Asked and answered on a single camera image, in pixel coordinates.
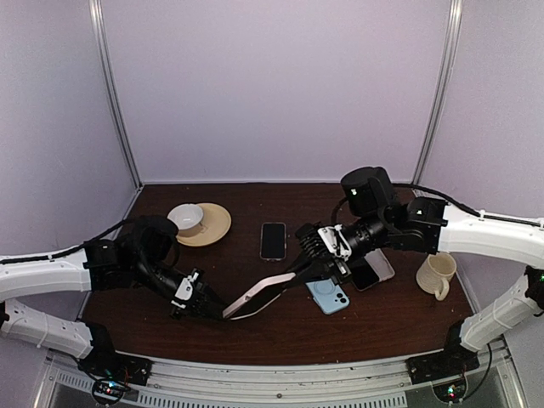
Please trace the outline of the purple phone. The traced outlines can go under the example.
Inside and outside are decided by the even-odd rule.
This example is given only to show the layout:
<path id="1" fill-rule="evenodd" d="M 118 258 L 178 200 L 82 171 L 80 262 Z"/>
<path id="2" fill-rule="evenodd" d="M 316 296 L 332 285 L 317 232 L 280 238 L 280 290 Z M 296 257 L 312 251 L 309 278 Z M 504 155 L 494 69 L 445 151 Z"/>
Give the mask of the purple phone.
<path id="1" fill-rule="evenodd" d="M 380 277 L 369 264 L 352 267 L 352 285 L 359 292 L 363 292 L 380 282 Z"/>

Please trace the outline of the white phone case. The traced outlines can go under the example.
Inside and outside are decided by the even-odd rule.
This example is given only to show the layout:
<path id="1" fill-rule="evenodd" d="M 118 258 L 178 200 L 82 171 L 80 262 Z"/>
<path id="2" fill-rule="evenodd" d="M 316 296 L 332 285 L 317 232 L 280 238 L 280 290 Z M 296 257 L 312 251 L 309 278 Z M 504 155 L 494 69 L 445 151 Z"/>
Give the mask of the white phone case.
<path id="1" fill-rule="evenodd" d="M 367 253 L 365 261 L 378 276 L 380 282 L 390 280 L 394 277 L 394 268 L 381 249 Z"/>

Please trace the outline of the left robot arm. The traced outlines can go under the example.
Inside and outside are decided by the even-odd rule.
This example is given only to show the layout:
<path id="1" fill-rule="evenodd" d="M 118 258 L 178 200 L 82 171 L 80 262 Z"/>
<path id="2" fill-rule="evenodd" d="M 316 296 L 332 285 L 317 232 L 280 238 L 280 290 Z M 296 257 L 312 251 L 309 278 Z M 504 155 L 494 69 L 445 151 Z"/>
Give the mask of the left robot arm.
<path id="1" fill-rule="evenodd" d="M 110 240 L 102 233 L 60 252 L 1 259 L 1 335 L 74 358 L 81 369 L 103 377 L 125 372 L 108 330 L 98 324 L 64 320 L 27 307 L 20 297 L 50 292 L 100 292 L 144 286 L 165 298 L 175 319 L 184 316 L 220 320 L 226 307 L 203 282 L 167 263 L 179 254 L 176 224 L 163 216 L 142 216 L 114 225 L 131 229 Z"/>

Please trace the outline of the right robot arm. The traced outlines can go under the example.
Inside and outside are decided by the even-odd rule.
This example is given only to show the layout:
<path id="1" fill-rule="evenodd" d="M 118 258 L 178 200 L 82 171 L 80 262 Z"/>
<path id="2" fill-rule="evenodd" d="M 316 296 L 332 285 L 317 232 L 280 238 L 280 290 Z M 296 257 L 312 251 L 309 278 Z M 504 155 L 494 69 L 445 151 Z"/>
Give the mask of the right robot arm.
<path id="1" fill-rule="evenodd" d="M 477 367 L 478 352 L 531 315 L 543 313 L 543 221 L 470 209 L 439 192 L 401 204 L 382 167 L 362 167 L 341 180 L 351 225 L 305 224 L 302 249 L 283 289 L 327 278 L 344 283 L 349 266 L 384 247 L 426 254 L 469 253 L 525 264 L 516 283 L 482 311 L 452 325 L 438 353 L 410 358 L 414 383 Z"/>

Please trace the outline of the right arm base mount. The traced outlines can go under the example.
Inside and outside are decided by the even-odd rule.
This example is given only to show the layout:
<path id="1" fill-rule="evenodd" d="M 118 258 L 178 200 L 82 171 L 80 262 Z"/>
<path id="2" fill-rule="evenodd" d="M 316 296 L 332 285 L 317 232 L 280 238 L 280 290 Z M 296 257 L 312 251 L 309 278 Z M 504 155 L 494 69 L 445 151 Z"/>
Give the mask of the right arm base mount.
<path id="1" fill-rule="evenodd" d="M 480 367 L 476 354 L 453 355 L 442 352 L 411 357 L 405 363 L 413 385 L 461 376 Z"/>

